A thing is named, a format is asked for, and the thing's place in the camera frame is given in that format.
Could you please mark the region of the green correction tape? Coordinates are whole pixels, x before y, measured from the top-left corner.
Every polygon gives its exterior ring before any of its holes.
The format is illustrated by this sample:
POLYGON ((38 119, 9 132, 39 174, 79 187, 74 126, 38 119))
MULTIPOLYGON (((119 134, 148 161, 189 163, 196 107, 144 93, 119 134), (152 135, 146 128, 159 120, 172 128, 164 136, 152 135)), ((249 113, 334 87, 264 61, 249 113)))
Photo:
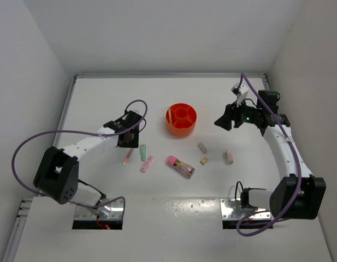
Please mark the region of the green correction tape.
POLYGON ((145 144, 141 144, 139 146, 139 151, 140 151, 140 158, 141 161, 144 162, 147 159, 147 155, 146 155, 146 145, 145 144))

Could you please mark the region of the orange highlighter pen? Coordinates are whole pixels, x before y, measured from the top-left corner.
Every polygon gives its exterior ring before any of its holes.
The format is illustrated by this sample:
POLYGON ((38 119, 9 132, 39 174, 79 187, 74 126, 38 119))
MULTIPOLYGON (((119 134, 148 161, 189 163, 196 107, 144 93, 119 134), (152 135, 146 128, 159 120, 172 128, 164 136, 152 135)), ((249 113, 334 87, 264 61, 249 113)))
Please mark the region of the orange highlighter pen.
POLYGON ((133 152, 133 148, 131 148, 131 149, 128 151, 128 153, 127 153, 127 155, 126 155, 126 157, 125 157, 125 159, 124 159, 123 165, 126 165, 126 164, 128 163, 129 158, 130 158, 132 152, 133 152))

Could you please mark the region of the pink capped clear tube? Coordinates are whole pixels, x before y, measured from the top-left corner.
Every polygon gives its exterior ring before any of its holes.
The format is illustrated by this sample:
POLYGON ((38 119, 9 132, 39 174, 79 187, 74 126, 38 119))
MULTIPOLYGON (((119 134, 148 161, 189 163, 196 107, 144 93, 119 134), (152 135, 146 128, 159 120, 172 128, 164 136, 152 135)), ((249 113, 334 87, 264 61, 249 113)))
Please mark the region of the pink capped clear tube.
POLYGON ((169 156, 166 160, 166 164, 177 170, 180 174, 182 174, 185 177, 192 177, 192 175, 194 174, 194 167, 179 160, 178 158, 174 157, 174 156, 169 156))

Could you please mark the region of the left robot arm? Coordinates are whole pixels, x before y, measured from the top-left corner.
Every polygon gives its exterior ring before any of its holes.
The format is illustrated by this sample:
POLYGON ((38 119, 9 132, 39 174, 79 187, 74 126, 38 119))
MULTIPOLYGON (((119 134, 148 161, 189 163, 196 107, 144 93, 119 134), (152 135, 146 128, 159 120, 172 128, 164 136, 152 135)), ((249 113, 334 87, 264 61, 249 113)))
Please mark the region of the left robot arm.
POLYGON ((98 205, 106 202, 107 197, 80 178, 79 172, 108 150, 137 148, 138 122, 141 119, 137 112, 126 111, 122 117, 103 124, 95 136, 87 136, 64 148, 49 147, 39 164, 33 185, 60 205, 73 203, 98 211, 98 205))

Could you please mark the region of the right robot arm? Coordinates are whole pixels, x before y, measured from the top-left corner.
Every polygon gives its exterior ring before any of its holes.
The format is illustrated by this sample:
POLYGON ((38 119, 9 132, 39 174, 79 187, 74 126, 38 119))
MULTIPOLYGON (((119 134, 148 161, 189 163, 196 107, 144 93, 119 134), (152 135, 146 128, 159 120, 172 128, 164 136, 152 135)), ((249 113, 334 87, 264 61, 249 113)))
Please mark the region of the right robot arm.
POLYGON ((262 188, 245 188, 240 196, 243 208, 260 207, 276 217, 284 219, 315 219, 318 215, 326 183, 315 177, 306 166, 292 139, 290 122, 278 112, 279 93, 258 91, 256 106, 246 104, 248 91, 232 92, 235 102, 226 105, 224 114, 215 125, 227 131, 239 128, 243 123, 255 125, 269 145, 274 156, 280 183, 273 191, 262 188))

